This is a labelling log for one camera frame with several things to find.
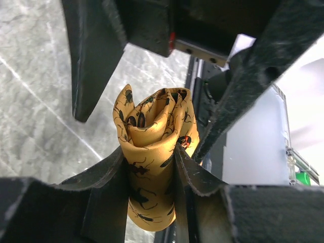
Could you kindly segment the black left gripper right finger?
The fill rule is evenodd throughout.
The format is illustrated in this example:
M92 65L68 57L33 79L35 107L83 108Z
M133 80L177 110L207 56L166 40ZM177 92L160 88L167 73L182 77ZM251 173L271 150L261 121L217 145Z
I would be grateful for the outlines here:
M176 242L323 242L322 187L228 185L174 157Z

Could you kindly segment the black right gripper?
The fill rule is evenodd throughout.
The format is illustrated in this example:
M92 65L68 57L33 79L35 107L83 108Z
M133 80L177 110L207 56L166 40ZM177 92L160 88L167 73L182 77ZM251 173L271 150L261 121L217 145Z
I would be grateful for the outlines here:
M223 67L236 37L259 37L280 1L115 3L131 44L164 57L179 50Z

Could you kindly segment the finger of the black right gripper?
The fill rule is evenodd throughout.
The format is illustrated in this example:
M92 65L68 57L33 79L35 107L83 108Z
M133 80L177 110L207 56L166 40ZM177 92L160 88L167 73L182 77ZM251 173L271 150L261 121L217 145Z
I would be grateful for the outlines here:
M262 35L231 58L234 68L192 158L200 162L217 139L323 34L323 1L281 1Z
M127 44L115 1L61 2L71 59L72 115L85 123Z

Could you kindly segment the yellow beetle print tie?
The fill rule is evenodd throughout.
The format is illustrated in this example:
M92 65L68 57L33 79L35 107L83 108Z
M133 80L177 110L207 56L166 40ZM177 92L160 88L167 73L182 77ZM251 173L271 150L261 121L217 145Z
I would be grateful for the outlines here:
M115 101L113 121L128 169L128 216L146 231L164 230L176 218L176 146L193 155L199 143L191 92L163 88L135 105L126 85Z

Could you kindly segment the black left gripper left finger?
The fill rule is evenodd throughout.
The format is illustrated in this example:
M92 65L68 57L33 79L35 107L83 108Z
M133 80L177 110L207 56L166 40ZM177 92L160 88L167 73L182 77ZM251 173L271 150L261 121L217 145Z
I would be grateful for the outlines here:
M1 242L124 242L128 208L122 150L60 184L1 178Z

